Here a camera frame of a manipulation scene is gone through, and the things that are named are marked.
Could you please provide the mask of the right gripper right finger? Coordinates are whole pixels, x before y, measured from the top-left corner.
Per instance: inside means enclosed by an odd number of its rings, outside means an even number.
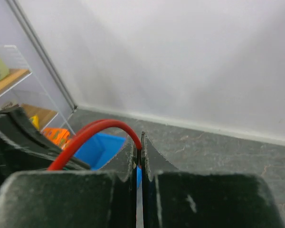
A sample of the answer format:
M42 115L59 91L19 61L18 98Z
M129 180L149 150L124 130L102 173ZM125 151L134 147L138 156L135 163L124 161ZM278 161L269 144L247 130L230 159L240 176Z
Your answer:
M282 228L267 183L254 174L180 171L141 136L146 228Z

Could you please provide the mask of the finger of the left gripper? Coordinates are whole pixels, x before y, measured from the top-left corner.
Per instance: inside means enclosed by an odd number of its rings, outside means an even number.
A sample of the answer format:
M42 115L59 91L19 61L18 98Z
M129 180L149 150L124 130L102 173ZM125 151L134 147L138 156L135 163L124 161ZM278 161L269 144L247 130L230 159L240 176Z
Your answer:
M15 172L46 170L61 152L33 126L23 108L0 111L0 186Z

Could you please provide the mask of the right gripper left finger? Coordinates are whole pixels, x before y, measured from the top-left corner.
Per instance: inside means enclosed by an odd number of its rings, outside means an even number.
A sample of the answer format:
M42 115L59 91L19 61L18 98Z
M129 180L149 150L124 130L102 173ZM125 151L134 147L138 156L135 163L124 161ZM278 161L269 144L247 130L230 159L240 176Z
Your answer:
M98 171L20 171L0 187L0 228L134 228L136 147Z

